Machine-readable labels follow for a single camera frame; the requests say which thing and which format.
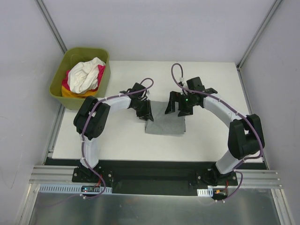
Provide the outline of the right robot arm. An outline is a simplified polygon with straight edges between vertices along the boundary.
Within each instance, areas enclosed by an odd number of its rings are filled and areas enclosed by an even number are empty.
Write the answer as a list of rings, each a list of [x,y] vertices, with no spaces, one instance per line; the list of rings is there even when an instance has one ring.
[[[200,77],[186,82],[181,77],[179,86],[182,92],[170,92],[166,114],[178,110],[179,117],[193,115],[193,108],[200,106],[216,115],[229,129],[227,152],[202,175],[204,183],[222,185],[242,161],[264,148],[260,118],[256,114],[245,115],[234,110],[215,89],[205,88]]]

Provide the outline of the grey t shirt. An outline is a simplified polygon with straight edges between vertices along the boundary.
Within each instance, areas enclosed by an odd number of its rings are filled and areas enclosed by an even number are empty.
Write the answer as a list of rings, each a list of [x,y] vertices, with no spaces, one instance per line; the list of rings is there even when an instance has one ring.
[[[185,133],[185,117],[178,117],[178,104],[175,103],[175,112],[170,114],[165,114],[167,105],[167,102],[151,102],[151,110],[154,121],[148,120],[146,122],[146,134],[179,136]]]

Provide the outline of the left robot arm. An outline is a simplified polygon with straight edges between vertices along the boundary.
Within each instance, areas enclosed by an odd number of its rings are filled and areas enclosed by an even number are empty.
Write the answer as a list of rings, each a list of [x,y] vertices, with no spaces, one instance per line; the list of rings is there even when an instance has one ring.
[[[123,109],[133,109],[139,119],[154,120],[147,96],[148,89],[141,83],[135,83],[132,88],[115,96],[86,97],[73,121],[81,140],[81,159],[75,170],[75,178],[83,176],[88,182],[95,182],[98,179],[100,174],[97,169],[99,162],[97,138],[104,131],[110,114]]]

